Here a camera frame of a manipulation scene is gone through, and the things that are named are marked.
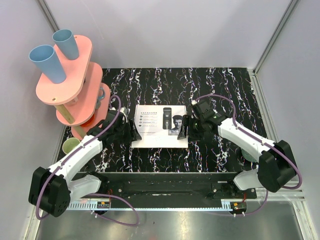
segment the white wall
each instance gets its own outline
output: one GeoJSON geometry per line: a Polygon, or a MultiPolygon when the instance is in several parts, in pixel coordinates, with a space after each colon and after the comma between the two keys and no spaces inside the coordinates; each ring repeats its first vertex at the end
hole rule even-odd
{"type": "Polygon", "coordinates": [[[290,0],[46,0],[103,68],[248,67],[290,0]]]}
{"type": "Polygon", "coordinates": [[[258,77],[277,135],[292,147],[320,235],[320,2],[300,1],[258,77]]]}
{"type": "Polygon", "coordinates": [[[52,43],[36,1],[1,1],[0,22],[0,239],[17,240],[29,217],[32,174],[52,162],[63,125],[36,97],[41,73],[29,52],[52,43]]]}

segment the green cup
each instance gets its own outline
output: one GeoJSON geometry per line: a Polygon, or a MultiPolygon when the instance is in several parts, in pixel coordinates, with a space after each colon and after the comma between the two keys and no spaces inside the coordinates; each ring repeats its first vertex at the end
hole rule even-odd
{"type": "Polygon", "coordinates": [[[75,137],[68,138],[63,144],[62,144],[62,151],[65,154],[70,153],[76,146],[78,146],[80,143],[80,140],[75,137]]]}
{"type": "Polygon", "coordinates": [[[242,148],[241,148],[241,152],[242,152],[242,156],[244,157],[245,160],[252,162],[252,163],[257,162],[253,156],[251,156],[247,151],[243,150],[242,148]]]}

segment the black marble surface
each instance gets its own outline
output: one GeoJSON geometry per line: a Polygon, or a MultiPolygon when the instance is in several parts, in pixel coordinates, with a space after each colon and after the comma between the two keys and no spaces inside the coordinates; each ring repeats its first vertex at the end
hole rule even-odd
{"type": "MultiPolygon", "coordinates": [[[[186,105],[197,97],[215,93],[231,99],[237,107],[237,121],[266,137],[254,90],[246,68],[124,68],[104,69],[102,82],[117,94],[134,117],[136,105],[186,105]]],[[[210,98],[216,111],[231,115],[230,104],[210,98]]],[[[67,127],[63,141],[71,137],[67,127]]],[[[114,143],[96,155],[82,172],[239,172],[256,168],[244,160],[232,142],[207,134],[188,148],[130,148],[114,143]]]]}

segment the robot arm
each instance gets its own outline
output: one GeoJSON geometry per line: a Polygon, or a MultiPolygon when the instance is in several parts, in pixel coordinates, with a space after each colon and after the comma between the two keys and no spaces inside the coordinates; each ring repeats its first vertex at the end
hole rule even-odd
{"type": "MultiPolygon", "coordinates": [[[[234,184],[240,190],[265,187],[270,192],[275,193],[296,175],[295,170],[283,157],[239,130],[234,125],[233,119],[224,112],[215,113],[204,100],[194,101],[191,108],[193,115],[183,116],[178,139],[188,136],[191,141],[195,141],[201,140],[205,132],[214,133],[232,141],[259,163],[258,169],[243,171],[233,179],[234,184]]],[[[260,139],[263,143],[268,143],[268,145],[275,147],[297,166],[290,145],[287,142],[283,140],[274,142],[243,126],[241,126],[241,129],[260,139]]]]}
{"type": "Polygon", "coordinates": [[[121,108],[114,124],[105,133],[95,138],[110,124],[116,114],[116,110],[109,110],[106,119],[91,128],[78,147],[47,169],[39,167],[34,171],[28,199],[31,204],[37,204],[40,191],[52,173],[54,176],[45,188],[40,200],[40,208],[54,217],[64,213],[74,200],[100,190],[102,192],[108,190],[108,179],[96,172],[91,172],[78,180],[72,181],[72,179],[90,159],[115,140],[130,143],[142,139],[134,121],[127,119],[125,108],[121,108]]]}

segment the man's photo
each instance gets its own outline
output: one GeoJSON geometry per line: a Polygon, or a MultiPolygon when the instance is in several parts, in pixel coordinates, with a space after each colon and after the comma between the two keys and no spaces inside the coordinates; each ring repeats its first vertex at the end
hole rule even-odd
{"type": "Polygon", "coordinates": [[[174,115],[172,119],[173,119],[174,128],[170,129],[168,134],[170,136],[178,136],[180,133],[180,129],[182,127],[182,116],[174,115]]]}

